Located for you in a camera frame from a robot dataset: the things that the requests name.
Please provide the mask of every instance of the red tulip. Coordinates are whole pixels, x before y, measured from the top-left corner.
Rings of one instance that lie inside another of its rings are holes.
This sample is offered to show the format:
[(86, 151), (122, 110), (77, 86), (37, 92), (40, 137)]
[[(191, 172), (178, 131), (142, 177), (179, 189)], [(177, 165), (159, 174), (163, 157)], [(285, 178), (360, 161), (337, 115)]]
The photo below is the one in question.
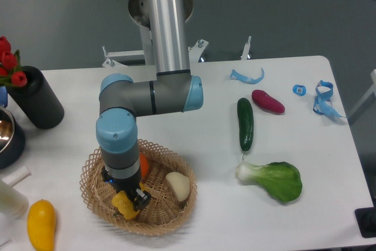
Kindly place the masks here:
[(11, 44), (9, 41), (6, 40), (5, 36), (0, 37), (0, 54), (2, 54), (5, 51), (10, 52), (12, 49)]
[(24, 72), (17, 71), (12, 75), (11, 82), (14, 86), (25, 86), (28, 83), (28, 79)]
[(2, 67), (0, 67), (0, 76), (8, 76), (8, 71)]
[(11, 70), (17, 66), (17, 58), (10, 51), (5, 51), (2, 53), (0, 62), (7, 70)]

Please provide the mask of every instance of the bok choy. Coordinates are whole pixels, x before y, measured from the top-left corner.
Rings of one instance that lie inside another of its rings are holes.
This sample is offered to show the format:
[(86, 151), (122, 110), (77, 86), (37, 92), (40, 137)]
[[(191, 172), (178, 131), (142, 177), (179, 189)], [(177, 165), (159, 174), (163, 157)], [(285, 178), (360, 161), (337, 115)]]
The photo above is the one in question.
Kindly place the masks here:
[(280, 202), (289, 202), (300, 196), (303, 185), (299, 170), (287, 162), (274, 162), (264, 166), (242, 162), (236, 168), (240, 180), (255, 180)]

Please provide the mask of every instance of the green vegetable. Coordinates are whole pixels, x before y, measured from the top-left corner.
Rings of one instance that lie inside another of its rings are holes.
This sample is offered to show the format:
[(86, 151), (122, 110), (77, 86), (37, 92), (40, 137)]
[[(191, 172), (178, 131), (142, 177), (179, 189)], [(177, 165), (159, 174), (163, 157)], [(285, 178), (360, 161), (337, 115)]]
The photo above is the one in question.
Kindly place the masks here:
[(255, 180), (281, 202), (297, 199), (303, 187), (299, 170), (287, 162), (257, 166), (243, 161), (236, 168), (236, 176), (241, 180)]
[(253, 110), (247, 98), (237, 102), (237, 117), (239, 120), (239, 141), (243, 151), (251, 149), (253, 141)]

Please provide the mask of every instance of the white bottle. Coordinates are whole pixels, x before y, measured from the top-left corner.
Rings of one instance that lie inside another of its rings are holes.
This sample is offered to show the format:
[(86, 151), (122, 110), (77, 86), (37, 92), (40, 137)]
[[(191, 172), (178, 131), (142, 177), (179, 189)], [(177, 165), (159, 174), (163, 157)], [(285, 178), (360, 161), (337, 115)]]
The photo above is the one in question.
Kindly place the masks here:
[(0, 213), (13, 218), (21, 217), (29, 207), (25, 195), (0, 179)]

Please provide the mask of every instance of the white table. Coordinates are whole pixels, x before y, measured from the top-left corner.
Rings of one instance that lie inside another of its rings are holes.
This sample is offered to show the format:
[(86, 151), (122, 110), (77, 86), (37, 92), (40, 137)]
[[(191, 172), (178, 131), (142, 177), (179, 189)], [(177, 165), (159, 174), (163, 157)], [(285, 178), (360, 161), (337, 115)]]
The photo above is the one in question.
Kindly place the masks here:
[[(231, 70), (256, 78), (256, 85), (229, 80)], [(345, 119), (332, 121), (312, 111), (315, 86), (334, 84), (333, 106), (344, 114), (329, 61), (320, 56), (235, 62), (196, 63), (192, 74), (203, 81), (204, 106), (193, 112), (141, 117), (139, 137), (167, 147), (190, 164), (197, 176), (198, 195), (190, 219), (175, 233), (145, 237), (112, 227), (86, 208), (80, 195), (82, 166), (98, 147), (95, 122), (99, 87), (113, 72), (134, 81), (155, 78), (152, 66), (45, 71), (65, 108), (60, 125), (36, 129), (10, 101), (8, 109), (27, 138), (20, 160), (0, 172), (26, 165), (32, 175), (15, 187), (30, 203), (47, 199), (58, 213), (59, 250), (305, 250), (370, 245), (361, 237), (354, 210), (372, 206), (350, 128)], [(292, 92), (305, 85), (307, 94)], [(301, 173), (299, 199), (281, 205), (256, 186), (242, 186), (234, 177), (241, 161), (236, 102), (254, 89), (281, 101), (284, 115), (263, 112), (253, 104), (255, 134), (245, 160), (256, 165), (286, 161)], [(26, 233), (26, 215), (5, 227), (11, 250), (33, 250)]]

